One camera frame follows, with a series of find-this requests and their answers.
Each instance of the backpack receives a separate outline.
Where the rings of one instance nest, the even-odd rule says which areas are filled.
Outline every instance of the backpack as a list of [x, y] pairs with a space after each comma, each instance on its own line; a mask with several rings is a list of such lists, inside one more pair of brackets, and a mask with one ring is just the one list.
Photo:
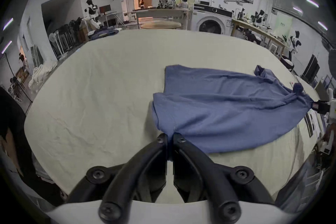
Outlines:
[[159, 0], [159, 5], [157, 8], [175, 8], [175, 0]]

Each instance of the washing machine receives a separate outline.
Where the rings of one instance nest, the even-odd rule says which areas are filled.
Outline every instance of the washing machine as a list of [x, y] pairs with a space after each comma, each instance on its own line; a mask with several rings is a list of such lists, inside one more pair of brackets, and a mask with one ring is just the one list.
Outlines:
[[232, 12], [230, 11], [195, 3], [192, 11], [190, 30], [229, 36], [233, 28], [231, 20]]

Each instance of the screw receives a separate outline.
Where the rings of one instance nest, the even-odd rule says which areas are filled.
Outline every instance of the screw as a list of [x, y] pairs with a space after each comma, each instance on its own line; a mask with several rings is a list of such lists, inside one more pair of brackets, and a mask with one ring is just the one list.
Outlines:
[[94, 179], [102, 179], [105, 176], [105, 173], [102, 170], [95, 170], [92, 173], [92, 177]]
[[244, 170], [239, 170], [239, 171], [236, 172], [236, 175], [239, 178], [245, 179], [245, 178], [247, 178], [248, 173], [246, 171], [244, 171]]
[[112, 202], [106, 202], [100, 207], [99, 216], [107, 221], [117, 220], [121, 217], [121, 209]]
[[224, 221], [237, 221], [240, 217], [240, 209], [236, 203], [229, 202], [222, 207], [221, 216]]

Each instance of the white tablecloth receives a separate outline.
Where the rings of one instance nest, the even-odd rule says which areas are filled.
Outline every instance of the white tablecloth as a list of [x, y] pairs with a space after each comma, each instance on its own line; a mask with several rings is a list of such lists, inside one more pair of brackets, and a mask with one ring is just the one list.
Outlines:
[[[70, 193], [89, 168], [125, 163], [155, 139], [150, 102], [153, 93], [163, 91], [164, 69], [172, 64], [251, 75], [259, 64], [286, 87], [296, 82], [268, 50], [235, 37], [142, 29], [90, 41], [51, 75], [25, 122], [36, 158], [60, 188]], [[302, 120], [272, 143], [211, 158], [227, 166], [250, 167], [274, 194], [299, 169], [315, 142]], [[172, 184], [165, 189], [159, 202], [181, 201], [176, 191], [169, 192]]]

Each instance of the computer monitor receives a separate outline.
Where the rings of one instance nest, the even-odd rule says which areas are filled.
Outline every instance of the computer monitor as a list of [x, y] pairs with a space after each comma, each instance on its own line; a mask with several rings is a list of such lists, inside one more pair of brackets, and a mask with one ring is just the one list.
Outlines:
[[111, 11], [111, 6], [107, 5], [107, 6], [99, 7], [99, 11], [100, 11], [100, 13], [105, 13], [105, 12]]

